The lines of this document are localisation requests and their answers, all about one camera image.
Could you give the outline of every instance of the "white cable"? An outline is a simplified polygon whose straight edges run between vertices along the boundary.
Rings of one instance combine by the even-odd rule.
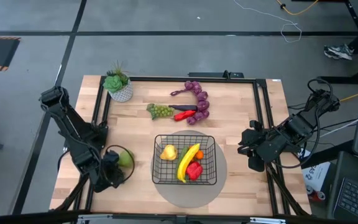
[[[256,9],[252,9],[252,8],[248,8],[248,7],[242,7],[236,0],[233,0],[233,1],[234,1],[238,6],[240,6],[242,9],[249,9],[249,10],[252,10],[252,11],[255,11],[255,12],[259,12],[259,13],[264,14],[264,15],[273,16],[273,17],[275,17],[275,18],[277,18],[277,19],[281,19],[281,20],[283,20],[283,21],[285,21],[285,22],[291,22],[290,24],[284,24],[284,25],[283,25],[283,27],[281,28],[281,35],[284,37],[284,40],[285,40],[287,43],[294,43],[294,42],[297,42],[297,41],[301,40],[301,38],[302,38],[302,30],[299,29],[298,26],[296,26],[296,25],[298,25],[297,23],[294,23],[294,22],[292,22],[292,21],[289,21],[288,19],[283,19],[283,18],[281,18],[281,17],[271,15],[271,14],[266,13],[266,12],[260,12],[260,11],[258,11],[258,10],[256,10]],[[286,37],[284,36],[284,34],[283,34],[283,30],[284,30],[285,26],[294,26],[295,28],[297,28],[297,29],[299,30],[300,33],[299,33],[299,38],[298,38],[298,40],[293,40],[293,41],[288,41],[288,40],[287,40],[287,38],[286,38]]]
[[[355,120],[355,121],[352,121],[352,122],[350,122],[349,124],[344,125],[344,126],[342,126],[342,127],[340,127],[340,128],[337,128],[337,129],[332,130],[332,131],[330,131],[330,132],[328,132],[328,133],[325,133],[325,134],[323,134],[323,135],[320,136],[320,137],[322,138],[322,137],[324,137],[324,136],[327,136],[327,135],[329,135],[329,134],[331,134],[331,133],[334,133],[334,132],[336,132],[336,131],[339,131],[339,130],[341,130],[342,128],[346,128],[346,127],[348,127],[348,126],[350,126],[350,125],[352,125],[352,124],[354,124],[354,123],[357,123],[357,122],[358,122],[358,119]]]

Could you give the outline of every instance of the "yellow cable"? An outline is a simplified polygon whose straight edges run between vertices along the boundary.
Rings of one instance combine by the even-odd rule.
[[[300,12],[297,12],[297,13],[292,13],[290,11],[288,11],[288,9],[283,6],[283,9],[289,14],[289,15],[293,15],[293,16],[297,16],[297,15],[300,15],[304,12],[306,12],[307,10],[309,10],[312,6],[314,6],[319,0],[316,0],[313,4],[311,4],[309,7],[307,7],[306,9],[300,11]]]
[[[346,101],[346,100],[350,100],[351,98],[357,97],[357,96],[358,96],[358,94],[355,94],[355,95],[353,95],[353,96],[349,96],[349,97],[343,98],[343,99],[339,100],[339,102],[343,102],[343,101]]]

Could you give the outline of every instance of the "potted plant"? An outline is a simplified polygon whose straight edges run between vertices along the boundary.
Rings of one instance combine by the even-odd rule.
[[[122,64],[114,63],[114,69],[107,71],[103,87],[107,89],[111,98],[117,102],[126,102],[132,98],[134,89],[131,80],[122,71]]]

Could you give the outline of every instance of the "wooden tabletop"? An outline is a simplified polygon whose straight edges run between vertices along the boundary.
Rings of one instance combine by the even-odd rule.
[[[83,78],[76,111],[85,121],[91,121],[100,76],[86,75]],[[288,117],[287,103],[280,80],[266,80],[270,104],[275,124]],[[169,213],[191,215],[272,215],[266,173],[248,168],[247,157],[237,153],[241,132],[249,128],[249,121],[257,120],[254,93],[251,84],[243,83],[202,83],[208,92],[210,116],[204,121],[189,126],[186,121],[174,122],[169,118],[152,121],[146,111],[149,103],[196,104],[191,93],[181,93],[175,97],[170,92],[183,89],[182,82],[133,82],[134,95],[125,103],[111,101],[106,145],[122,145],[135,154],[135,171],[132,177],[117,189],[112,187],[95,193],[91,210],[106,213]],[[99,111],[99,121],[106,99],[103,93]],[[260,90],[264,121],[267,124],[263,94]],[[227,179],[221,193],[209,204],[200,208],[179,208],[166,201],[152,182],[150,166],[154,152],[154,137],[158,134],[171,134],[190,129],[213,136],[224,152],[227,161]],[[293,155],[282,153],[282,164],[295,165]],[[283,169],[285,183],[295,200],[310,213],[305,183],[301,169]],[[79,172],[73,165],[70,155],[62,159],[50,208],[56,208],[69,195],[78,182]],[[282,201],[278,187],[276,196],[279,211]],[[88,184],[81,198],[81,208],[85,207]]]

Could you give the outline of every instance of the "wire basket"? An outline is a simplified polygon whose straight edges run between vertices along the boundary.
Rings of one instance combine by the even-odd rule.
[[[168,161],[160,158],[166,145],[174,145],[178,156],[184,147],[200,143],[204,157],[198,162],[203,172],[196,180],[190,180],[186,175],[186,183],[177,179],[178,158]],[[154,141],[154,156],[152,164],[152,179],[155,184],[185,184],[185,185],[214,185],[216,184],[216,152],[215,139],[212,136],[190,135],[158,135]]]

